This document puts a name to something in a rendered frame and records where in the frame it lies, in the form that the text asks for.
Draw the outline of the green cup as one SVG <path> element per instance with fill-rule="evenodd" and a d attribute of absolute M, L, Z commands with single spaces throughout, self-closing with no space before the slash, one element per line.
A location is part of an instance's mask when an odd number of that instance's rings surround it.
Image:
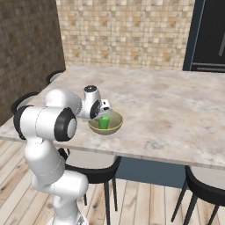
<path fill-rule="evenodd" d="M 111 118 L 110 115 L 106 115 L 106 116 L 100 118 L 100 119 L 98 120 L 98 128 L 99 128 L 99 129 L 107 129 L 107 128 L 108 128 L 108 124 L 109 124 L 110 118 Z"/>

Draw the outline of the dark blue table base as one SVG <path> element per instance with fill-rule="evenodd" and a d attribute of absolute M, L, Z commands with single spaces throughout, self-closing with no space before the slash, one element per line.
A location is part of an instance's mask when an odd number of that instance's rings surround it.
<path fill-rule="evenodd" d="M 122 157 L 116 178 L 181 188 L 185 181 L 185 166 Z"/>

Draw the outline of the black fridge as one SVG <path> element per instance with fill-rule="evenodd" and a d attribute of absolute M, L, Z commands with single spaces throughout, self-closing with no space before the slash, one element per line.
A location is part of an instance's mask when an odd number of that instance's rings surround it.
<path fill-rule="evenodd" d="M 206 0 L 192 71 L 225 73 L 225 0 Z"/>

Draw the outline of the black chair with grey seat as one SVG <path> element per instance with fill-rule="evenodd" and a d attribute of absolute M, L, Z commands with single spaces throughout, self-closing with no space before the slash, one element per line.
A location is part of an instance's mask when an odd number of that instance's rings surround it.
<path fill-rule="evenodd" d="M 104 185 L 106 220 L 107 225 L 111 225 L 109 181 L 112 180 L 114 209 L 118 210 L 115 175 L 120 166 L 121 157 L 63 148 L 59 148 L 58 152 L 64 158 L 67 170 L 84 174 L 90 184 Z"/>
<path fill-rule="evenodd" d="M 182 191 L 179 194 L 178 202 L 171 217 L 171 221 L 174 221 L 177 215 L 187 188 L 192 192 L 192 198 L 187 209 L 183 225 L 188 225 L 197 199 L 204 200 L 205 202 L 214 205 L 214 211 L 212 212 L 207 224 L 211 225 L 219 207 L 225 207 L 225 171 L 186 165 L 185 182 L 183 184 Z"/>
<path fill-rule="evenodd" d="M 17 99 L 12 105 L 11 105 L 11 112 L 13 114 L 16 113 L 16 111 L 19 109 L 19 107 L 26 105 L 29 101 L 32 100 L 36 95 L 38 95 L 38 91 L 32 91 L 28 92 L 19 99 Z"/>
<path fill-rule="evenodd" d="M 56 70 L 49 74 L 46 78 L 47 84 L 51 84 L 58 76 L 63 73 L 63 70 Z"/>

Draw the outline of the dark blue cabinet panel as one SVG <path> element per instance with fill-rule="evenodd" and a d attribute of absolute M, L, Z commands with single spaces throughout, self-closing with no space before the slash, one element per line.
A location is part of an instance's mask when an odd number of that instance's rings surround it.
<path fill-rule="evenodd" d="M 200 30 L 200 23 L 206 0 L 195 0 L 189 37 L 186 45 L 183 71 L 190 71 Z"/>

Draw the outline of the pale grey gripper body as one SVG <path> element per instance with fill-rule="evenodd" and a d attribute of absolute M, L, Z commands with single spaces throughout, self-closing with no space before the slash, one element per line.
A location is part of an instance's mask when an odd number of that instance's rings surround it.
<path fill-rule="evenodd" d="M 111 115 L 113 113 L 113 109 L 112 108 L 109 108 L 109 109 L 101 109 L 98 116 L 95 118 L 95 120 L 99 120 L 101 119 L 102 117 L 104 116 L 107 116 L 107 115 Z"/>

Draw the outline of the olive beige bowl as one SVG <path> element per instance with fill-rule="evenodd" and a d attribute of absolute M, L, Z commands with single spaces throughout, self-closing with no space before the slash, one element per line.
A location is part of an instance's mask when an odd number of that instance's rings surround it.
<path fill-rule="evenodd" d="M 98 120 L 89 120 L 88 125 L 90 129 L 93 132 L 97 134 L 101 134 L 101 135 L 114 134 L 120 129 L 121 125 L 123 124 L 123 117 L 118 112 L 115 112 L 115 111 L 113 111 L 110 116 L 111 118 L 109 120 L 107 129 L 99 129 Z"/>

